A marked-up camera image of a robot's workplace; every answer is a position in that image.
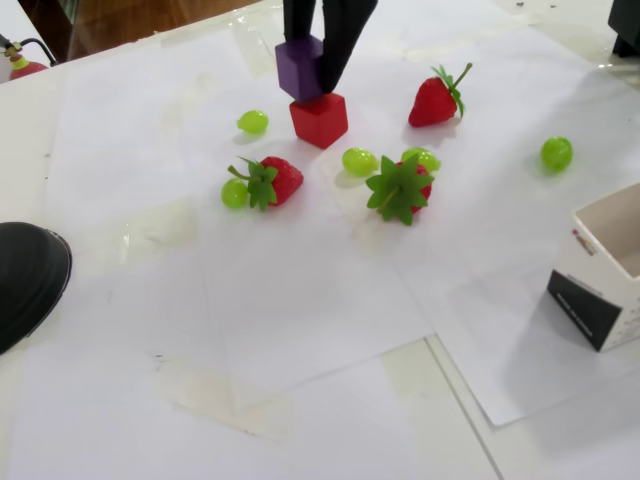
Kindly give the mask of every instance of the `black label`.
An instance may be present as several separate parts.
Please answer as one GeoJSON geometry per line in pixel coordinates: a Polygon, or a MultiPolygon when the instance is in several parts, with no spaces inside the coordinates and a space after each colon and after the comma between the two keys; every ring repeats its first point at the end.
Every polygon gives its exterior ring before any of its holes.
{"type": "Polygon", "coordinates": [[[547,290],[594,348],[600,351],[622,308],[600,298],[555,270],[551,274],[547,290]]]}

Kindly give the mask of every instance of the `plastic strawberry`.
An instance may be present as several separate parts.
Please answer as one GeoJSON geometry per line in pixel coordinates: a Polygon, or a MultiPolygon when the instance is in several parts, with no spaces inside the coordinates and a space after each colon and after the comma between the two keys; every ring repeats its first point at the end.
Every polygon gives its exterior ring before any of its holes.
{"type": "Polygon", "coordinates": [[[438,76],[427,79],[420,86],[413,109],[409,114],[409,125],[424,127],[446,122],[453,118],[458,109],[460,109],[460,118],[462,118],[464,103],[460,99],[457,87],[472,66],[471,63],[467,64],[467,68],[455,82],[451,75],[447,75],[442,65],[439,69],[432,68],[438,76]]]}
{"type": "Polygon", "coordinates": [[[282,205],[302,185],[302,173],[282,158],[267,157],[260,163],[239,158],[249,165],[249,175],[242,175],[234,166],[230,166],[227,170],[248,182],[251,208],[258,205],[264,212],[267,205],[274,207],[282,205]]]}
{"type": "Polygon", "coordinates": [[[416,154],[395,164],[383,156],[380,175],[367,180],[373,190],[367,207],[377,209],[385,221],[398,217],[405,225],[411,225],[413,214],[427,206],[433,177],[418,164],[418,158],[416,154]]]}

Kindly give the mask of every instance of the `strawberry stem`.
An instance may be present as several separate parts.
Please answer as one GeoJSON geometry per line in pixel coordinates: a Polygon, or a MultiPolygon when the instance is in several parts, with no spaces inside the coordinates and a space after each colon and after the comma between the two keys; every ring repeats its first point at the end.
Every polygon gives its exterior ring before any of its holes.
{"type": "Polygon", "coordinates": [[[231,174],[235,175],[236,177],[241,178],[242,180],[251,180],[251,177],[242,175],[240,172],[238,172],[238,170],[236,170],[236,167],[234,167],[233,165],[227,168],[227,171],[229,171],[231,174]]]}
{"type": "Polygon", "coordinates": [[[462,75],[460,75],[458,80],[456,80],[456,83],[453,84],[453,86],[451,87],[452,90],[456,88],[458,84],[462,81],[462,79],[465,77],[465,75],[469,73],[469,70],[471,70],[471,67],[473,67],[473,63],[467,63],[467,68],[464,69],[464,72],[462,72],[462,75]]]}
{"type": "Polygon", "coordinates": [[[391,192],[389,193],[389,195],[387,195],[387,198],[384,199],[384,202],[382,202],[382,205],[380,205],[378,207],[378,213],[382,213],[382,210],[384,210],[384,207],[386,207],[389,202],[391,201],[391,199],[393,198],[393,196],[398,193],[400,191],[400,185],[396,185],[394,187],[393,190],[391,190],[391,192]]]}

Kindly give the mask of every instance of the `red object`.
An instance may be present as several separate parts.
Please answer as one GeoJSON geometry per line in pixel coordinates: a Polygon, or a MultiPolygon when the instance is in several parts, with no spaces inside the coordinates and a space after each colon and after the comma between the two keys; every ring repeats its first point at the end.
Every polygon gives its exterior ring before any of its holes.
{"type": "MultiPolygon", "coordinates": [[[[396,163],[396,165],[398,166],[402,165],[402,162],[398,162],[396,163]]],[[[427,169],[420,164],[418,164],[418,168],[416,169],[416,172],[418,172],[418,175],[429,175],[429,172],[427,171],[427,169]]],[[[429,197],[431,196],[431,185],[427,185],[426,187],[424,187],[422,190],[420,190],[420,193],[422,194],[424,199],[428,201],[429,197]]],[[[416,212],[419,212],[420,210],[422,210],[422,207],[411,207],[411,213],[416,213],[416,212]]]]}
{"type": "Polygon", "coordinates": [[[349,129],[344,97],[328,93],[310,102],[293,102],[289,106],[296,135],[325,149],[349,129]]]}
{"type": "Polygon", "coordinates": [[[409,115],[409,125],[424,127],[446,122],[453,118],[457,110],[458,105],[444,82],[438,77],[429,78],[418,90],[409,115]]]}
{"type": "Polygon", "coordinates": [[[273,205],[274,207],[282,205],[304,181],[302,172],[282,158],[267,157],[260,163],[265,167],[274,167],[278,170],[278,174],[271,184],[276,191],[278,201],[276,203],[269,203],[269,205],[273,205]]]}
{"type": "Polygon", "coordinates": [[[14,55],[10,57],[13,70],[9,74],[9,80],[15,80],[17,78],[26,77],[32,73],[41,72],[47,70],[47,67],[38,62],[29,62],[22,55],[14,55]]]}

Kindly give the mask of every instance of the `grape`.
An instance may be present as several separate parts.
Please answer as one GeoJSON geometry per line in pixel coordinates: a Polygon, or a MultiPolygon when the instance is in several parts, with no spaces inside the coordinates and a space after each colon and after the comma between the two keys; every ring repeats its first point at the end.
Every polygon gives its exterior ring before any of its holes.
{"type": "Polygon", "coordinates": [[[364,148],[350,148],[342,155],[342,165],[352,175],[366,177],[378,169],[378,160],[364,148]]]}
{"type": "Polygon", "coordinates": [[[247,203],[249,191],[239,178],[232,178],[222,187],[222,202],[229,208],[242,208],[247,203]]]}
{"type": "Polygon", "coordinates": [[[566,169],[573,159],[571,142],[564,137],[551,137],[540,150],[542,164],[552,173],[566,169]]]}
{"type": "Polygon", "coordinates": [[[427,172],[432,173],[440,170],[441,162],[436,156],[426,148],[413,147],[402,154],[402,161],[406,162],[415,154],[418,154],[418,163],[427,169],[427,172]]]}
{"type": "Polygon", "coordinates": [[[250,110],[238,120],[238,128],[247,133],[257,135],[264,132],[269,125],[269,117],[260,110],[250,110]]]}

